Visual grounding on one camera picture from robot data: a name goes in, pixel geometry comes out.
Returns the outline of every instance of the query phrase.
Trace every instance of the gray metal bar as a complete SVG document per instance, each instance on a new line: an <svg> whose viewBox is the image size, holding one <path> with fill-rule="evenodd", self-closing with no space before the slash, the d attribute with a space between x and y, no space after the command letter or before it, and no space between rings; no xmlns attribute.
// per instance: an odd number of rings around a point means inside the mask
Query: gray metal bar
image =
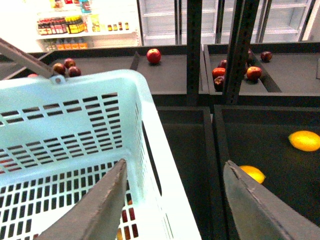
<svg viewBox="0 0 320 240"><path fill-rule="evenodd" d="M256 32L255 43L259 43L259 40L260 40L261 29L262 29L262 25L263 25L263 22L265 19L267 2L268 2L268 0L263 0L263 3L262 3L262 9L261 9L260 19L259 19L259 23L258 23L258 29Z"/></svg>
<svg viewBox="0 0 320 240"><path fill-rule="evenodd" d="M259 2L256 0L236 0L233 10L231 39L228 47L223 99L226 104L235 105L240 86L244 79L244 69Z"/></svg>
<svg viewBox="0 0 320 240"><path fill-rule="evenodd" d="M264 18L263 18L263 24L262 24L262 28L261 28L259 43L263 43L263 41L264 41L268 18L269 18L269 13L270 13L270 9L271 9L271 4L272 4L272 0L268 0L267 5L266 5L266 9L265 9Z"/></svg>
<svg viewBox="0 0 320 240"><path fill-rule="evenodd" d="M142 27L140 0L136 0L136 5L138 6L138 17L139 17L139 26L140 26L141 45L144 46L145 45L145 40L144 40L144 30L143 30L143 27Z"/></svg>
<svg viewBox="0 0 320 240"><path fill-rule="evenodd" d="M182 14L181 0L174 0L174 26L175 26L175 44L182 44Z"/></svg>
<svg viewBox="0 0 320 240"><path fill-rule="evenodd" d="M117 162L37 240L115 240L127 189L127 163Z"/></svg>
<svg viewBox="0 0 320 240"><path fill-rule="evenodd" d="M0 38L0 52L6 57L14 60L16 63L27 67L28 69L34 71L36 74L41 75L47 79L53 75L58 75L54 72L51 67L41 62L34 56L20 50L19 48L13 46L9 42Z"/></svg>
<svg viewBox="0 0 320 240"><path fill-rule="evenodd" d="M202 0L187 1L186 104L196 106L199 98Z"/></svg>
<svg viewBox="0 0 320 240"><path fill-rule="evenodd" d="M225 163L223 180L240 239L319 239L317 225L230 160Z"/></svg>
<svg viewBox="0 0 320 240"><path fill-rule="evenodd" d="M222 36L222 25L224 20L225 13L225 0L219 0L218 9L217 9L217 18L216 18L216 28L215 28L215 43L221 43Z"/></svg>

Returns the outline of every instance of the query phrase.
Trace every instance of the red apple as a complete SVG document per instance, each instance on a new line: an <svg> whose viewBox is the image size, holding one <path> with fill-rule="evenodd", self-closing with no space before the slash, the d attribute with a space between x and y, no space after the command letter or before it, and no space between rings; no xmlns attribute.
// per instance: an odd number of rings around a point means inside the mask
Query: red apple
<svg viewBox="0 0 320 240"><path fill-rule="evenodd" d="M223 67L216 67L212 70L212 78L216 79L219 76L224 76L226 73L226 69Z"/></svg>
<svg viewBox="0 0 320 240"><path fill-rule="evenodd" d="M146 58L151 64L158 64L161 59L161 53L158 49L152 48L146 53Z"/></svg>
<svg viewBox="0 0 320 240"><path fill-rule="evenodd" d="M66 73L65 65L58 62L55 65L53 65L53 71L57 72L58 74L64 75Z"/></svg>
<svg viewBox="0 0 320 240"><path fill-rule="evenodd" d="M261 75L262 75L262 70L260 67L257 67L257 66L251 66L246 71L246 76L248 80L253 82L257 82L258 78L260 78Z"/></svg>
<svg viewBox="0 0 320 240"><path fill-rule="evenodd" d="M218 76L214 79L214 88L217 92L222 92L224 89L225 76Z"/></svg>
<svg viewBox="0 0 320 240"><path fill-rule="evenodd" d="M70 67L74 67L75 65L76 65L76 62L72 58L67 58L66 60L64 60L64 66L67 69L69 69Z"/></svg>
<svg viewBox="0 0 320 240"><path fill-rule="evenodd" d="M251 51L251 49L249 48L248 50L248 59L247 62L250 63L252 62L252 60L254 59L254 53Z"/></svg>
<svg viewBox="0 0 320 240"><path fill-rule="evenodd" d="M219 65L218 65L218 68L226 68L226 66L227 66L227 60L221 60L220 61L220 63L219 63Z"/></svg>
<svg viewBox="0 0 320 240"><path fill-rule="evenodd" d="M71 66L69 68L69 76L70 77L78 77L81 76L81 70L76 66Z"/></svg>
<svg viewBox="0 0 320 240"><path fill-rule="evenodd" d="M38 74L31 73L31 74L29 74L27 77L28 77L28 78L38 77Z"/></svg>
<svg viewBox="0 0 320 240"><path fill-rule="evenodd" d="M268 63L272 59L272 53L270 51L264 51L261 53L260 57L263 62Z"/></svg>

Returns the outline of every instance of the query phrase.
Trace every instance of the refrigerator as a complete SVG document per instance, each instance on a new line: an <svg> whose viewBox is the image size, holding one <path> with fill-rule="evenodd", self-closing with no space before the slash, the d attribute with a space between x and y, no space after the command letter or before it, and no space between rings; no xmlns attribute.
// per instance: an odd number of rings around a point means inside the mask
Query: refrigerator
<svg viewBox="0 0 320 240"><path fill-rule="evenodd" d="M179 0L139 0L142 38L145 46L175 45ZM224 1L221 43L229 43L235 0ZM201 43L216 43L218 0L202 1ZM263 37L263 43L297 42L303 33L312 0L273 0ZM187 43L187 0L181 0L182 44ZM255 43L260 17L265 16L260 1L251 42Z"/></svg>

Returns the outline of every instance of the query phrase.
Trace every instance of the light blue plastic basket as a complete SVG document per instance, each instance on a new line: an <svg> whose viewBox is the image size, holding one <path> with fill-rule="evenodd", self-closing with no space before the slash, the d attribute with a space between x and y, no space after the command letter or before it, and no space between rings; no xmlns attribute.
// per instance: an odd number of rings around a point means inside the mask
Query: light blue plastic basket
<svg viewBox="0 0 320 240"><path fill-rule="evenodd" d="M123 239L201 239L141 74L117 70L62 84L43 77L1 81L0 101L0 240L32 240L121 158L128 166Z"/></svg>

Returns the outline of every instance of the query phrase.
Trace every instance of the bottle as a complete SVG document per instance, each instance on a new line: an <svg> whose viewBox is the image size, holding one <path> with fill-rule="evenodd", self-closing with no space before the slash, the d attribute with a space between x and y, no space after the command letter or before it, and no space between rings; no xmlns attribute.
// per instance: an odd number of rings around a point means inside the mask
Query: bottle
<svg viewBox="0 0 320 240"><path fill-rule="evenodd" d="M58 38L55 42L55 45L58 50L65 50L65 45L61 39Z"/></svg>
<svg viewBox="0 0 320 240"><path fill-rule="evenodd" d="M84 40L83 37L80 37L78 43L79 43L79 48L80 48L80 49L87 49L87 48L88 48L88 43L85 42L85 40Z"/></svg>
<svg viewBox="0 0 320 240"><path fill-rule="evenodd" d="M53 32L51 30L50 20L48 18L45 20L45 26L46 26L46 31L48 32L48 35L52 35Z"/></svg>
<svg viewBox="0 0 320 240"><path fill-rule="evenodd" d="M44 20L40 21L41 28L42 28L42 35L48 35L47 26Z"/></svg>
<svg viewBox="0 0 320 240"><path fill-rule="evenodd" d="M56 40L55 39L50 39L50 45L51 45L51 49L54 51L54 50L57 50L57 47L56 47Z"/></svg>
<svg viewBox="0 0 320 240"><path fill-rule="evenodd" d="M43 34L43 30L42 30L42 26L40 23L40 20L36 22L37 26L38 26L38 34L42 35Z"/></svg>
<svg viewBox="0 0 320 240"><path fill-rule="evenodd" d="M66 19L62 17L59 20L59 23L61 24L61 27L62 27L62 33L63 34L67 34L68 33L68 27L67 27Z"/></svg>
<svg viewBox="0 0 320 240"><path fill-rule="evenodd" d="M74 38L70 41L72 49L79 49L79 44L74 40Z"/></svg>
<svg viewBox="0 0 320 240"><path fill-rule="evenodd" d="M55 19L55 29L58 34L64 34L61 19Z"/></svg>
<svg viewBox="0 0 320 240"><path fill-rule="evenodd" d="M56 28L55 28L55 23L53 19L50 19L50 28L52 31L52 34L57 34Z"/></svg>
<svg viewBox="0 0 320 240"><path fill-rule="evenodd" d="M66 16L64 18L65 20L65 26L66 26L66 31L68 34L71 34L71 30L70 30L70 17L69 16Z"/></svg>
<svg viewBox="0 0 320 240"><path fill-rule="evenodd" d="M87 16L82 17L82 22L83 22L83 30L87 33L88 32L88 24L87 24L88 18Z"/></svg>
<svg viewBox="0 0 320 240"><path fill-rule="evenodd" d="M75 18L72 16L71 18L70 18L70 25L69 25L69 27L70 27L70 33L71 34L77 34L78 33L78 27L77 27L77 23L76 23L76 21L75 21Z"/></svg>
<svg viewBox="0 0 320 240"><path fill-rule="evenodd" d="M71 50L72 49L72 46L71 44L69 43L68 39L65 38L64 41L63 41L63 46L64 46L64 49L65 50Z"/></svg>

